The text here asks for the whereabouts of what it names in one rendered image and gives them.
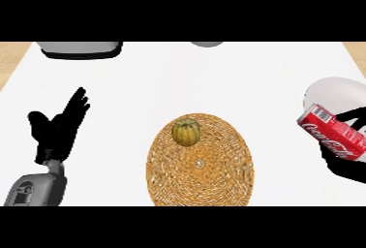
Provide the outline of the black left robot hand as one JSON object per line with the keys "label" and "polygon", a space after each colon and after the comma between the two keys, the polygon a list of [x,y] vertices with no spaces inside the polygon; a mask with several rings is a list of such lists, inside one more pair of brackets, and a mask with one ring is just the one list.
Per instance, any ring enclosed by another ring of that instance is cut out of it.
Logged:
{"label": "black left robot hand", "polygon": [[87,100],[86,89],[80,87],[69,98],[63,112],[53,119],[49,119],[40,111],[28,113],[31,136],[37,141],[34,162],[38,165],[49,160],[62,162],[68,158],[77,130],[90,109]]}

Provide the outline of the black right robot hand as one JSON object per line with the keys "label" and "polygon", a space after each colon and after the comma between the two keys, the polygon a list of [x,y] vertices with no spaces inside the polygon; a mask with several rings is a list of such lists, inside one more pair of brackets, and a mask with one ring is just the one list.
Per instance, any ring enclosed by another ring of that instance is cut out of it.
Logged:
{"label": "black right robot hand", "polygon": [[[341,122],[354,119],[351,128],[359,131],[366,126],[366,107],[339,113],[336,119]],[[366,184],[366,163],[344,160],[331,152],[323,144],[319,144],[319,147],[322,158],[328,164],[331,172],[336,176]]]}

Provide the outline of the red soda can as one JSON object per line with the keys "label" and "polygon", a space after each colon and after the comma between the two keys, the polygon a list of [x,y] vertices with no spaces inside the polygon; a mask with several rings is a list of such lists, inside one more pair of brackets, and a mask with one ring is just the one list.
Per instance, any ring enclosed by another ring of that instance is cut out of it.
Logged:
{"label": "red soda can", "polygon": [[366,136],[319,104],[308,107],[297,124],[339,158],[366,163]]}

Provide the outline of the white plate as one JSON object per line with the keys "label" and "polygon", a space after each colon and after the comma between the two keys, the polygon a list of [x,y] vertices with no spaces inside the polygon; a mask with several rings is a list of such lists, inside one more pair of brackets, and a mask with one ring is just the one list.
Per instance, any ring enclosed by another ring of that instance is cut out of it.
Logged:
{"label": "white plate", "polygon": [[332,114],[366,107],[366,84],[345,77],[326,77],[308,86],[302,108],[319,104]]}

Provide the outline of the woven straw placemat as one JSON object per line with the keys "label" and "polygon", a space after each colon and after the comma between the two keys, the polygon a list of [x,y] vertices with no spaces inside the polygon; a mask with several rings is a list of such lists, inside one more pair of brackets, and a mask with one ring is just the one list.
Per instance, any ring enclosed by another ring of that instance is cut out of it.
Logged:
{"label": "woven straw placemat", "polygon": [[155,205],[245,206],[252,196],[254,165],[246,142],[233,126],[205,113],[187,115],[201,126],[195,145],[181,146],[171,125],[161,129],[146,162]]}

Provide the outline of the grey and black appliance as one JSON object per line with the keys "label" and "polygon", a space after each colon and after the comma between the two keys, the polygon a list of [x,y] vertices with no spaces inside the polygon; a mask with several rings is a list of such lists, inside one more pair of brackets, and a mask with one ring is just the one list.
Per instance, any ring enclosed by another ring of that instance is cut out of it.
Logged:
{"label": "grey and black appliance", "polygon": [[122,42],[38,42],[43,54],[53,59],[88,60],[114,58]]}

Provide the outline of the green striped squash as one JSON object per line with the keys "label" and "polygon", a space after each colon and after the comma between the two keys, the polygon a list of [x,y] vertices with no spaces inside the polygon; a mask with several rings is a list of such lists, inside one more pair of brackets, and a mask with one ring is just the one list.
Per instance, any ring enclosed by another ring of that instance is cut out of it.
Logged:
{"label": "green striped squash", "polygon": [[179,119],[173,124],[171,136],[179,145],[195,145],[201,139],[201,125],[198,121],[192,118]]}

